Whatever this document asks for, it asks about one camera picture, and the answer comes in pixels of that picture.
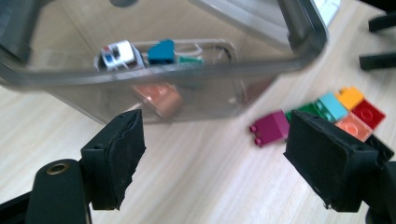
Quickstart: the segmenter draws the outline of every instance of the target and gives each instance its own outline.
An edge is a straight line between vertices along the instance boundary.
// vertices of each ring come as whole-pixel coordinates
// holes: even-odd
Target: blue toy piece
[[[330,122],[336,122],[347,115],[347,110],[331,92],[321,96],[314,105]]]
[[[169,64],[175,62],[175,42],[170,39],[162,40],[148,50],[149,64]]]

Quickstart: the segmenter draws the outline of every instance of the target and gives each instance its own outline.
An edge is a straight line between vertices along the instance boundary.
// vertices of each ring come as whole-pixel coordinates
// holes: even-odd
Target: magenta block
[[[250,126],[250,131],[256,135],[254,142],[258,147],[288,138],[289,123],[282,110],[277,110]]]

